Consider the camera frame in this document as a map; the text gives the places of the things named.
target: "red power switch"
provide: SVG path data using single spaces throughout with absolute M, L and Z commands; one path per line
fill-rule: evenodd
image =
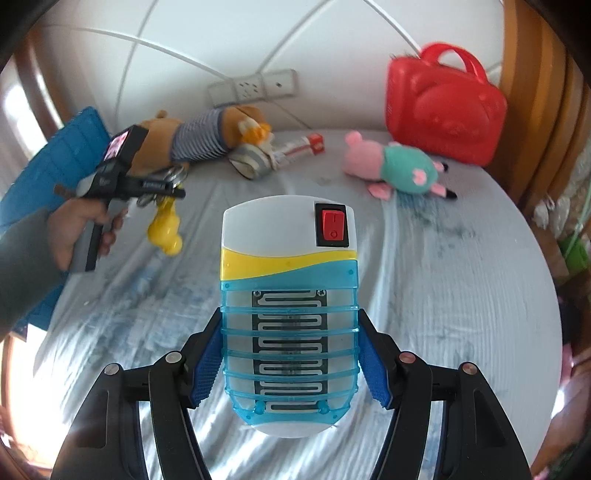
M 322 210 L 324 240 L 341 242 L 345 236 L 345 213 L 340 210 Z

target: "screw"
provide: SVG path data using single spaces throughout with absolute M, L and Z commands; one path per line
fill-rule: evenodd
M 470 362 L 463 364 L 462 370 L 468 375 L 476 375 L 478 373 L 478 367 Z
M 413 364 L 417 357 L 414 356 L 414 353 L 402 352 L 399 359 L 403 364 Z
M 119 371 L 119 365 L 109 364 L 105 367 L 105 375 L 115 375 Z
M 181 358 L 183 356 L 179 353 L 179 352 L 170 352 L 167 356 L 166 356 L 166 361 L 169 364 L 175 364 L 177 362 L 181 361 Z

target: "gray sleeve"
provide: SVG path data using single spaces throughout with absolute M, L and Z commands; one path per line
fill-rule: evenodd
M 0 339 L 64 278 L 49 250 L 48 217 L 35 212 L 0 238 Z

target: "device screen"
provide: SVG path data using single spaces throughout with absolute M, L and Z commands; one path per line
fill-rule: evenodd
M 105 154 L 105 160 L 110 160 L 111 158 L 115 158 L 121 152 L 121 147 L 125 143 L 125 139 L 129 134 L 129 130 L 126 130 L 121 135 L 118 135 L 109 144 L 109 148 L 107 149 L 107 153 Z

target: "pink pig plush toy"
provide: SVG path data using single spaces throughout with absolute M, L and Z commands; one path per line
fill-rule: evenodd
M 392 190 L 425 194 L 432 192 L 447 199 L 457 195 L 437 183 L 439 172 L 447 171 L 445 163 L 432 161 L 422 150 L 405 147 L 396 142 L 384 146 L 373 140 L 364 140 L 359 132 L 345 135 L 349 146 L 343 170 L 349 175 L 373 180 L 368 190 L 376 198 L 389 200 Z

